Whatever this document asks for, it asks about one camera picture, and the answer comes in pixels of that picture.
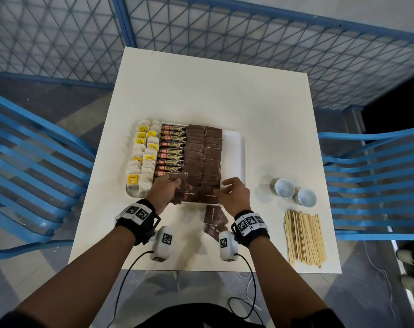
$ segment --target small ceramic cup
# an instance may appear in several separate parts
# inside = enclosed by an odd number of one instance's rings
[[[280,178],[275,182],[275,193],[281,198],[288,199],[292,198],[295,192],[294,184],[286,178]]]
[[[311,189],[302,188],[297,193],[297,200],[304,207],[313,207],[316,204],[316,194]]]

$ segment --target table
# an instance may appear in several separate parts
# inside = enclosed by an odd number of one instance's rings
[[[251,207],[271,241],[287,258],[285,210],[319,213],[328,259],[322,269],[302,263],[295,269],[341,273],[307,75],[133,48],[123,53],[69,262],[111,231],[114,217],[134,201],[125,192],[125,168],[142,119],[241,132]],[[316,206],[275,196],[270,184],[279,177],[313,189]],[[201,204],[169,205],[158,228],[174,229],[171,257],[161,263],[142,258],[133,269],[248,272],[243,260],[220,259],[218,242],[203,232],[204,212]],[[134,247],[123,269],[151,246]],[[239,246],[239,253],[254,267],[246,248]]]

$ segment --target wristband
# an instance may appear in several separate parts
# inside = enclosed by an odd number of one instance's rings
[[[155,213],[154,206],[146,199],[129,205],[117,217],[116,226],[124,226],[136,237],[134,246],[140,243],[146,244],[154,233],[155,227],[160,222],[160,217]]]
[[[247,248],[249,248],[250,243],[257,237],[269,238],[265,222],[259,214],[250,210],[245,210],[237,214],[231,229],[236,241]]]

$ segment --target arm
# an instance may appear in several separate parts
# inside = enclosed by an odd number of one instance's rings
[[[227,212],[236,216],[242,211],[251,210],[249,190],[240,179],[227,179],[223,185],[230,186],[223,191],[215,190],[215,195]],[[305,318],[328,308],[267,237],[255,238],[249,245],[249,252],[277,328],[290,327],[292,319]]]
[[[169,182],[168,174],[155,180],[146,199],[157,215],[166,208],[180,183],[180,179]],[[89,327],[135,242],[128,228],[116,226],[31,294],[17,311],[47,328]]]

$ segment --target pile of wooden sticks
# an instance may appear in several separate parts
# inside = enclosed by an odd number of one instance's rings
[[[285,231],[291,266],[298,260],[321,268],[327,256],[319,215],[312,216],[289,209],[285,214]]]

